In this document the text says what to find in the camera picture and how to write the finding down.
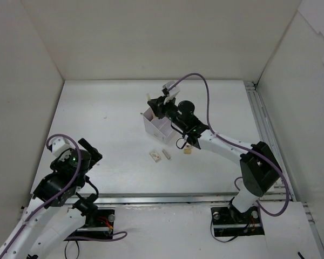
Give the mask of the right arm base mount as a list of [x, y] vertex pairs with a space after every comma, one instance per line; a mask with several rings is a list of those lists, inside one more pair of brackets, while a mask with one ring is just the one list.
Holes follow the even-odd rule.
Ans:
[[211, 214], [211, 233], [221, 242], [265, 234], [257, 206], [239, 216], [233, 216], [228, 207], [211, 207]]

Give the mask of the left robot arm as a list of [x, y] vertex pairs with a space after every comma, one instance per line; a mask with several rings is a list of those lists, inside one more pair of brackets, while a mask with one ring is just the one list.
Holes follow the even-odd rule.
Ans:
[[74, 141], [64, 134], [50, 136], [46, 147], [55, 156], [52, 173], [33, 191], [25, 213], [0, 247], [0, 258], [46, 258], [78, 228], [97, 220], [99, 193], [82, 197], [78, 192], [90, 183], [86, 174], [103, 156], [84, 138]]

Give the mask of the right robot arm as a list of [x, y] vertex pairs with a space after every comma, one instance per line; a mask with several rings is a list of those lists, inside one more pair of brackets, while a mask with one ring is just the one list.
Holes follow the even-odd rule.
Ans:
[[158, 119], [168, 119], [187, 144], [218, 154], [240, 166], [244, 187], [232, 199], [228, 209], [232, 221], [245, 219], [256, 200], [281, 178], [281, 168], [265, 142], [245, 144], [211, 131], [209, 125], [194, 115], [195, 106], [187, 100], [176, 105], [175, 98], [168, 100], [167, 96], [161, 96], [148, 100], [147, 104]]

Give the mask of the white three-compartment organizer box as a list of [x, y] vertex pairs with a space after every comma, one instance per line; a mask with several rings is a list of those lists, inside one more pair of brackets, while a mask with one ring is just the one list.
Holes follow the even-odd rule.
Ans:
[[143, 122], [145, 131], [164, 144], [168, 144], [177, 133], [168, 118], [158, 119], [151, 108], [143, 113]]

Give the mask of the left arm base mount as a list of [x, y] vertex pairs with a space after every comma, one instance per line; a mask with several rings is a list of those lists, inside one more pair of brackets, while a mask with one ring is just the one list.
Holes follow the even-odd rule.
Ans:
[[112, 240], [114, 232], [115, 210], [113, 208], [98, 208], [95, 204], [95, 194], [82, 197], [76, 193], [78, 200], [72, 208], [80, 209], [85, 223], [69, 235], [70, 240], [88, 241], [89, 239]]

